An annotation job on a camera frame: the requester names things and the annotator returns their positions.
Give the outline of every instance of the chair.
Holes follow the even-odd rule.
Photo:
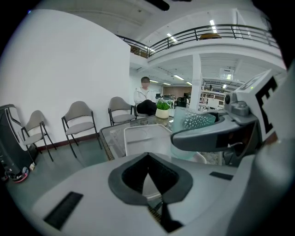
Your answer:
[[[164,100],[170,100],[170,94],[164,94]]]
[[[137,112],[136,105],[134,106],[134,114],[135,114],[135,116],[136,116],[135,119],[137,119],[137,117],[147,117],[147,116],[149,116],[148,114],[138,113],[138,112]]]
[[[29,152],[29,148],[28,148],[28,145],[30,144],[33,144],[35,146],[35,148],[40,152],[42,153],[36,146],[35,142],[38,142],[40,141],[41,139],[43,139],[44,141],[44,144],[45,144],[45,147],[48,151],[48,154],[50,156],[50,159],[51,161],[53,161],[52,159],[52,156],[48,150],[48,147],[47,147],[47,144],[46,144],[46,141],[45,141],[45,138],[44,136],[47,135],[48,139],[50,140],[51,144],[53,145],[53,147],[55,148],[56,150],[56,147],[55,145],[53,144],[53,142],[51,141],[51,138],[49,137],[48,133],[47,133],[47,130],[45,128],[45,124],[44,124],[44,120],[45,120],[45,117],[43,116],[42,112],[37,110],[37,111],[34,111],[32,114],[31,114],[31,117],[29,118],[29,122],[21,128],[21,131],[22,131],[22,135],[23,135],[23,138],[24,138],[24,142],[23,144],[26,146],[27,150],[28,150],[28,153],[32,159],[32,156],[31,156],[31,153]],[[29,135],[29,131],[32,130],[33,128],[36,128],[36,127],[40,127],[40,130],[41,130],[41,133],[38,133],[38,134],[34,134],[32,136]],[[28,138],[27,140],[25,139],[24,137],[24,131],[25,133],[27,134]]]
[[[68,121],[76,119],[78,117],[82,117],[82,116],[91,116],[92,122],[83,122],[83,123],[75,124],[75,125],[69,127]],[[71,145],[71,142],[69,140],[69,137],[68,137],[69,135],[72,136],[73,140],[75,141],[75,143],[78,146],[78,143],[75,140],[73,135],[76,135],[76,134],[79,134],[83,131],[94,128],[96,138],[98,140],[98,143],[100,144],[99,136],[97,134],[97,130],[96,130],[95,122],[94,122],[93,111],[87,106],[87,104],[85,102],[76,101],[76,102],[72,103],[69,111],[61,118],[61,121],[63,123],[66,139],[68,140],[68,143],[71,147],[71,150],[72,150],[75,158],[77,158],[77,156],[76,156],[76,154],[73,150],[73,147]]]
[[[136,116],[132,115],[132,109],[134,109],[134,106],[125,102],[123,98],[113,97],[110,100],[110,104],[108,108],[111,125],[114,125],[115,123],[123,123],[126,121],[131,121],[135,119]],[[117,115],[113,117],[112,112],[117,110],[130,110],[130,114]]]
[[[176,104],[179,107],[186,107],[186,98],[185,97],[177,98]]]

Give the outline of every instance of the glass table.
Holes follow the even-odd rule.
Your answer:
[[[117,158],[125,157],[125,142],[124,142],[124,129],[128,127],[149,125],[149,124],[161,124],[172,130],[172,121],[174,118],[169,116],[167,119],[160,119],[156,116],[149,116],[144,118],[139,118],[132,120],[130,122],[117,124],[109,127],[102,128],[100,130],[100,136],[104,149],[106,151],[109,160],[114,160]],[[207,164],[222,165],[221,153],[207,153],[199,152],[203,157],[205,157]]]

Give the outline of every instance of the black logo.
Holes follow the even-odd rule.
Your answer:
[[[276,83],[276,80],[274,79],[274,77],[272,77],[265,84],[265,86],[255,95],[256,99],[258,101],[260,110],[261,110],[261,114],[262,114],[266,134],[272,129],[272,124],[268,122],[267,115],[266,115],[265,111],[262,108],[262,106],[263,106],[262,97],[266,96],[266,98],[268,99],[270,97],[269,92],[268,92],[270,89],[272,89],[273,92],[277,89],[277,83]]]

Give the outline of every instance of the green plant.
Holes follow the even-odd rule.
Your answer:
[[[157,102],[157,108],[160,110],[168,110],[170,106],[166,102],[160,100]]]

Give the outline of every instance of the metal railing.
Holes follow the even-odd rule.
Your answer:
[[[145,57],[145,58],[148,58],[150,56],[149,55],[150,49],[147,45],[141,42],[135,41],[133,39],[126,38],[124,36],[120,36],[120,35],[116,35],[116,36],[118,36],[124,42],[128,43],[131,46],[131,49],[130,49],[131,53],[134,53],[135,55]]]
[[[278,48],[276,41],[269,31],[241,24],[216,24],[188,29],[171,35],[150,47],[123,36],[118,35],[118,37],[131,45],[132,53],[145,58],[186,42],[208,39],[233,38],[237,40],[252,40]]]

